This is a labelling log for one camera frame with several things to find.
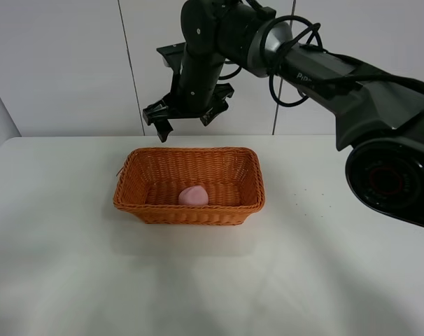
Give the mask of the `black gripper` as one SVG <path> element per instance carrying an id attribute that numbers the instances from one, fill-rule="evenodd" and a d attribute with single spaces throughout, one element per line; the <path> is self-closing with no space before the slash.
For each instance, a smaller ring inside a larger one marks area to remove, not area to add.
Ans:
<path id="1" fill-rule="evenodd" d="M 230 84 L 218 84 L 224 62 L 182 61 L 172 78 L 171 89 L 161 100 L 143 110 L 147 125 L 154 124 L 162 143 L 173 127 L 171 119 L 198 118 L 207 127 L 225 112 L 227 99 L 234 94 Z"/>

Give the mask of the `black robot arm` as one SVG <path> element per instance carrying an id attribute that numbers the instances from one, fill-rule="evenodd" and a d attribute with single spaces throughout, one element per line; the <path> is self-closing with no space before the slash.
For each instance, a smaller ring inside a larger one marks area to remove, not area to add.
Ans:
<path id="1" fill-rule="evenodd" d="M 161 141 L 170 120 L 204 125 L 227 110 L 233 95 L 226 63 L 259 78 L 280 77 L 302 102 L 312 99 L 336 121 L 336 147 L 351 147 L 346 180 L 369 208 L 424 227 L 424 82 L 395 76 L 323 47 L 318 23 L 277 16 L 256 1 L 187 1 L 181 11 L 184 42 L 159 49 L 173 71 L 171 89 L 143 110 Z"/>

